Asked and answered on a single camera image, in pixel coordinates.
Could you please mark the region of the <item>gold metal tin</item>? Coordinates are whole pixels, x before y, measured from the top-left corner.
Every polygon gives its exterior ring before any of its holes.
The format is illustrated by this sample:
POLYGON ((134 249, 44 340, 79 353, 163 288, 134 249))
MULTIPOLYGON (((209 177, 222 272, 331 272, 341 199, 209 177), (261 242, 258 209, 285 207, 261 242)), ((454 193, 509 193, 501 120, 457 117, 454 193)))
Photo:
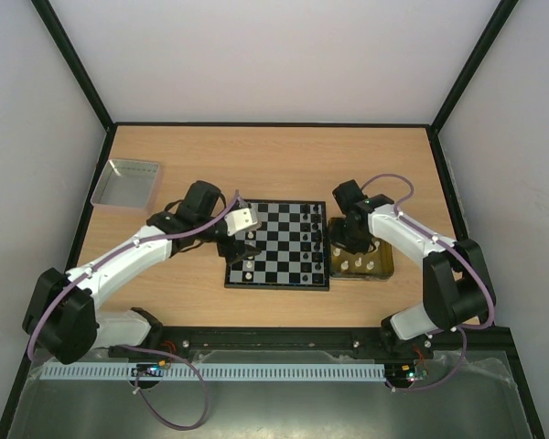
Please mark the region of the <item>gold metal tin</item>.
POLYGON ((376 251, 346 252, 331 243, 331 219, 328 221, 328 242, 329 275, 332 278, 385 281, 393 276, 393 247, 389 243, 372 236, 377 245, 376 251))

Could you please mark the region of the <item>black magnetic chess board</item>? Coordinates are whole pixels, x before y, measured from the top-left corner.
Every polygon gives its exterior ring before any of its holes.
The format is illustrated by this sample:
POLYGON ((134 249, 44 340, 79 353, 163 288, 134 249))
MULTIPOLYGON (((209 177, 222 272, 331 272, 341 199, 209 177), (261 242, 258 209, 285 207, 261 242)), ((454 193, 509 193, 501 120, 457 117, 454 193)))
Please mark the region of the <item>black magnetic chess board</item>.
POLYGON ((312 200, 250 199, 261 226, 236 235, 238 241, 261 251, 228 266, 226 288, 327 291, 329 289, 329 244, 326 203, 312 200), (252 262, 248 270, 246 263, 252 262), (252 273, 253 279, 244 279, 252 273))

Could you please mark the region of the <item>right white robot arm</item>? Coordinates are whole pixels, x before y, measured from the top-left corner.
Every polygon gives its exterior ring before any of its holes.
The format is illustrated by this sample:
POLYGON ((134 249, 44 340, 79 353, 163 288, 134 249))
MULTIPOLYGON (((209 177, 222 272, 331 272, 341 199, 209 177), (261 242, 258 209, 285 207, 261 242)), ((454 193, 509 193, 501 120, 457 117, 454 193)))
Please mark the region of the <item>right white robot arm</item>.
POLYGON ((412 219, 400 209, 401 200, 384 194, 369 197, 355 180, 332 192, 343 216, 329 222, 328 236, 339 272, 351 267, 365 272, 363 257, 376 243, 386 243, 416 263, 422 271, 422 301, 381 322, 382 351, 398 359, 413 346, 413 339, 439 331, 460 330, 467 321, 480 320, 473 328, 491 327, 495 317, 495 294, 479 245, 455 241, 412 219))

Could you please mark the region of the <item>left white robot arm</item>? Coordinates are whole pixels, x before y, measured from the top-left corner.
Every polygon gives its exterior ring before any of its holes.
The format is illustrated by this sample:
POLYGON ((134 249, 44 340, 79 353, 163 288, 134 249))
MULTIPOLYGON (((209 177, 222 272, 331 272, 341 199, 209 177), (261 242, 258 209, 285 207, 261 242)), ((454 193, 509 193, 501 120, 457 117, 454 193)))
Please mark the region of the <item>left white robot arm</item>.
POLYGON ((258 250, 237 241, 240 232, 261 225, 256 207, 235 195, 225 202, 221 190, 206 181, 193 183, 184 198, 153 214, 134 235, 91 262, 60 272, 49 268, 37 279, 22 322, 28 334, 27 357, 45 349, 62 364, 71 364, 96 348, 138 347, 154 328, 140 309, 103 312, 102 305, 148 268, 213 242, 229 265, 258 250), (221 212, 214 209, 224 202, 221 212))

